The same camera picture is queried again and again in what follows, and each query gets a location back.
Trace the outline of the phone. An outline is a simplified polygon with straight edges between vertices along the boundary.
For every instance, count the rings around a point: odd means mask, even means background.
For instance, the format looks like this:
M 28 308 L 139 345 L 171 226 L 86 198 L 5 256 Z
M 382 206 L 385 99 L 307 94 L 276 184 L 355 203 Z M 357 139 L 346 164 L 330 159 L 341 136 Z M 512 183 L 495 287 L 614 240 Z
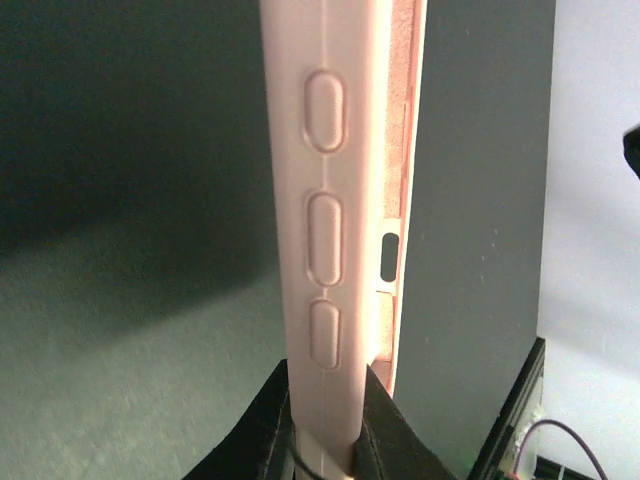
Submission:
M 365 385 L 395 387 L 427 5 L 263 1 L 300 479 L 351 479 Z

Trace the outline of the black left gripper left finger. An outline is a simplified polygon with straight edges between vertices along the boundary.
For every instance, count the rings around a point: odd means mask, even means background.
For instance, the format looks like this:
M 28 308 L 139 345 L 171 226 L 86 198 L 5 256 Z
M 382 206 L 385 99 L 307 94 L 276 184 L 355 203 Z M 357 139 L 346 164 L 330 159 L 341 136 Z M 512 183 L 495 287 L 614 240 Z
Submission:
M 187 480 L 292 480 L 293 432 L 287 361 L 281 360 L 235 426 Z

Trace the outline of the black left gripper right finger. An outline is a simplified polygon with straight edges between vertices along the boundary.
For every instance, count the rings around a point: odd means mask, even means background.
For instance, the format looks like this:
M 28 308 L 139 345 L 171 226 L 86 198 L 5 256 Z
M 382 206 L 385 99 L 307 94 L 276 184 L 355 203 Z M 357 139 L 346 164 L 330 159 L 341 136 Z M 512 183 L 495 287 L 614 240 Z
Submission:
M 452 480 L 454 475 L 416 436 L 372 368 L 367 369 L 361 434 L 353 476 L 363 480 Z

